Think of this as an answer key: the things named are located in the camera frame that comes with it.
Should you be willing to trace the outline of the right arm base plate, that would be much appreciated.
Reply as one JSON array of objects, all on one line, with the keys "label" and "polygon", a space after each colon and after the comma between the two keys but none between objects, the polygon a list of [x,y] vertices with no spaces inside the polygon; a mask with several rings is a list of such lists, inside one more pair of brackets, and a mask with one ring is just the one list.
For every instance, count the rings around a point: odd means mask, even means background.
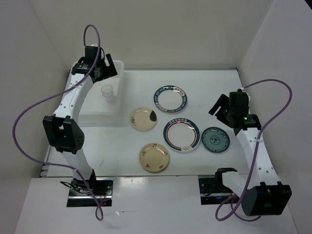
[{"label": "right arm base plate", "polygon": [[215,177],[212,175],[199,176],[198,184],[201,205],[219,205],[234,195],[229,188],[215,185]]}]

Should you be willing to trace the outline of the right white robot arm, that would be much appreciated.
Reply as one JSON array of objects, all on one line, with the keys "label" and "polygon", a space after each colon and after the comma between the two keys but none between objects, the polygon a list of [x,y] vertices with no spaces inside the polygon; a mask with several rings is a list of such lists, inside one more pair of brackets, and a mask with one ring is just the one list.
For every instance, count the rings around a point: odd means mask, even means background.
[{"label": "right white robot arm", "polygon": [[248,94],[240,89],[228,96],[222,94],[209,114],[233,129],[250,168],[247,178],[234,168],[217,169],[215,188],[220,192],[230,189],[239,198],[246,216],[282,214],[292,191],[273,168],[262,137],[264,127],[258,116],[249,112]]}]

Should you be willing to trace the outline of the clear glass cup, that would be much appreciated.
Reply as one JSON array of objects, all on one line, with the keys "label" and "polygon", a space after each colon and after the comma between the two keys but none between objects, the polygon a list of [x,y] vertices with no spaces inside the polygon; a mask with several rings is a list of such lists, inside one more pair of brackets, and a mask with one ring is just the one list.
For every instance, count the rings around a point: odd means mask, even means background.
[{"label": "clear glass cup", "polygon": [[114,90],[111,85],[104,85],[101,88],[102,96],[106,98],[107,100],[113,100],[114,99]]}]

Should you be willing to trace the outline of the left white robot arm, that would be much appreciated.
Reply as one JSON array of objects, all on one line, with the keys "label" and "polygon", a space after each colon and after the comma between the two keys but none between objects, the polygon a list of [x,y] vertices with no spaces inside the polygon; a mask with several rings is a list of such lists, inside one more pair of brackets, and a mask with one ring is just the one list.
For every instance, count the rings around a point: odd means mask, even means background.
[{"label": "left white robot arm", "polygon": [[87,195],[95,193],[98,186],[95,172],[82,149],[85,135],[78,125],[78,116],[94,84],[117,75],[110,54],[103,57],[102,53],[103,49],[97,44],[85,47],[85,55],[71,69],[69,91],[54,113],[43,118],[49,144],[73,168],[73,181],[68,187]]}]

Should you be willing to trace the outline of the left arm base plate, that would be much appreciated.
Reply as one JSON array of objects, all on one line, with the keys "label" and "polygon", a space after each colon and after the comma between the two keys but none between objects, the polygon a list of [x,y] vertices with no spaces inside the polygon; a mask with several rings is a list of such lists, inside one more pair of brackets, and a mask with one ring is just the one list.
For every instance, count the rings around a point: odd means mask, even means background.
[{"label": "left arm base plate", "polygon": [[[82,181],[72,179],[71,182],[62,181],[61,184],[69,188],[66,207],[96,207],[89,190]],[[114,180],[112,177],[98,177],[94,188],[90,187],[101,207],[112,206]]]}]

